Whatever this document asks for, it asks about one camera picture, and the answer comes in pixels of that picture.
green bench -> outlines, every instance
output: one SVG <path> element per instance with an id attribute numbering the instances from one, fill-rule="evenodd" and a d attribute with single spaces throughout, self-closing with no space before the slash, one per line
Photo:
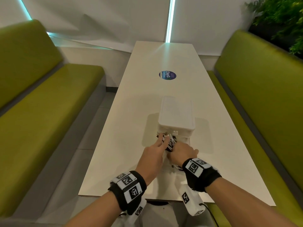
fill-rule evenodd
<path id="1" fill-rule="evenodd" d="M 62 61 L 39 21 L 0 29 L 0 108 Z M 103 76 L 63 65 L 0 117 L 0 217 L 14 213 Z"/>
<path id="2" fill-rule="evenodd" d="M 226 44 L 215 69 L 303 190 L 303 62 L 238 30 Z M 303 210 L 214 72 L 208 74 L 275 201 L 276 210 L 303 227 Z M 231 226 L 215 204 L 208 206 L 220 227 Z"/>

green plant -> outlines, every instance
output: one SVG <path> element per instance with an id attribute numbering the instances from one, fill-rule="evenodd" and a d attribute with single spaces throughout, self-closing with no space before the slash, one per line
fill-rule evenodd
<path id="1" fill-rule="evenodd" d="M 257 0 L 246 5 L 258 15 L 253 24 L 267 22 L 283 25 L 284 29 L 273 38 L 296 35 L 298 38 L 290 47 L 290 53 L 303 52 L 303 0 Z"/>

circular sticker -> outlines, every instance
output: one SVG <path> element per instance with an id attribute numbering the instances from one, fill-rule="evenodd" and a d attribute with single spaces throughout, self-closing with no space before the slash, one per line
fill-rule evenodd
<path id="1" fill-rule="evenodd" d="M 159 73 L 159 76 L 164 80 L 173 80 L 177 77 L 176 73 L 171 71 L 162 71 Z"/>

tabletop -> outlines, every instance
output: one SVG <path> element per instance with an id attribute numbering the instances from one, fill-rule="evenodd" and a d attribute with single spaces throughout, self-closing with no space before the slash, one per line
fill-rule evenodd
<path id="1" fill-rule="evenodd" d="M 163 79 L 162 71 L 175 75 Z M 162 96 L 191 99 L 196 128 L 190 138 L 198 157 L 270 206 L 275 203 L 253 163 L 199 56 L 191 44 L 137 41 L 105 122 L 79 195 L 101 196 L 109 181 L 134 170 L 144 147 L 156 141 Z M 185 180 L 164 158 L 144 198 L 181 201 Z M 213 202 L 200 193 L 204 202 Z"/>

white storage box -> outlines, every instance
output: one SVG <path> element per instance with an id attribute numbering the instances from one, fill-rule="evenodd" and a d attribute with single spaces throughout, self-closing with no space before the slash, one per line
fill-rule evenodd
<path id="1" fill-rule="evenodd" d="M 189 138 L 195 130 L 195 117 L 191 100 L 163 96 L 158 120 L 158 132 Z"/>

